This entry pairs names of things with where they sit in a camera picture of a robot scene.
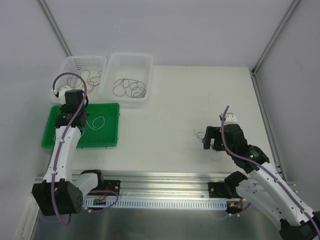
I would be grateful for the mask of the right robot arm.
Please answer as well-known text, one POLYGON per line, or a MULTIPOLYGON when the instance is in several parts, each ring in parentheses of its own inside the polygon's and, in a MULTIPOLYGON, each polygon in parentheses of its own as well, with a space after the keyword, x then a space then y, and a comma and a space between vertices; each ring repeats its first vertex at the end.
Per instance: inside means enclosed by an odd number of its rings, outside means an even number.
POLYGON ((202 143, 205 150, 226 152, 244 170, 208 183, 211 197, 246 199, 274 223, 284 240, 319 238, 320 213, 295 194, 259 147, 248 144, 238 124, 207 126, 202 143))

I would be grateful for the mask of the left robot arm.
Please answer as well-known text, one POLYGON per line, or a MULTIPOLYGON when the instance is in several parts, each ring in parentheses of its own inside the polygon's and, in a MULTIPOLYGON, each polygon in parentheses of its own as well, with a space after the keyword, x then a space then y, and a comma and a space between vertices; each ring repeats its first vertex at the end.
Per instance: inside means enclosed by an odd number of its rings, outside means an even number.
POLYGON ((91 191, 95 195, 105 189, 100 170, 85 170, 78 180, 72 180, 73 161, 88 113, 88 98, 82 90, 68 90, 65 103, 55 119, 55 144, 42 182, 35 183, 32 195, 44 216, 78 214, 83 198, 91 191))

